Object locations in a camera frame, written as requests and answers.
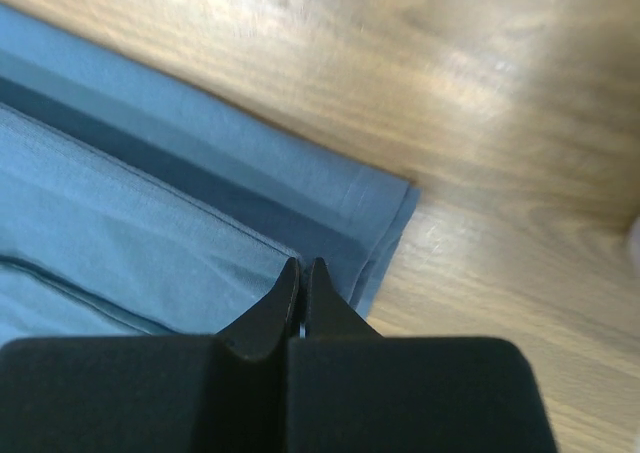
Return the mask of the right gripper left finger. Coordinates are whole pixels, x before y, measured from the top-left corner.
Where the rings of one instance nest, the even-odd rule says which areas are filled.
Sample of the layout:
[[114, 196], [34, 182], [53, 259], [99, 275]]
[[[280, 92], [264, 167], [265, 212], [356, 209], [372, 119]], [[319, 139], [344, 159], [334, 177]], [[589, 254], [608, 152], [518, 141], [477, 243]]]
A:
[[1, 351], [5, 452], [279, 452], [300, 266], [214, 335], [32, 338]]

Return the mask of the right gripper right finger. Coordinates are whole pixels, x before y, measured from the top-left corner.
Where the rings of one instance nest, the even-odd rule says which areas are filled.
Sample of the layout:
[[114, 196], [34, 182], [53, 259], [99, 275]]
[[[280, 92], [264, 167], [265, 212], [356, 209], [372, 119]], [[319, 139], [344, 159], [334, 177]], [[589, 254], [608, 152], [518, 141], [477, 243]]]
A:
[[533, 370], [495, 337], [384, 337], [335, 291], [323, 260], [287, 351], [291, 452], [553, 452]]

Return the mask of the blue-grey t-shirt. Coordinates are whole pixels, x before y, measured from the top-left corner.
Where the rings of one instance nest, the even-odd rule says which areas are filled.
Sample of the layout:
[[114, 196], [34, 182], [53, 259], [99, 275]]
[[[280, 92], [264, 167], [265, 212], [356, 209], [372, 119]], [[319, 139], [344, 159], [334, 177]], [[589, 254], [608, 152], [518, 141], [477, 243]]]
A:
[[1, 10], [1, 339], [214, 333], [291, 258], [366, 315], [420, 193]]

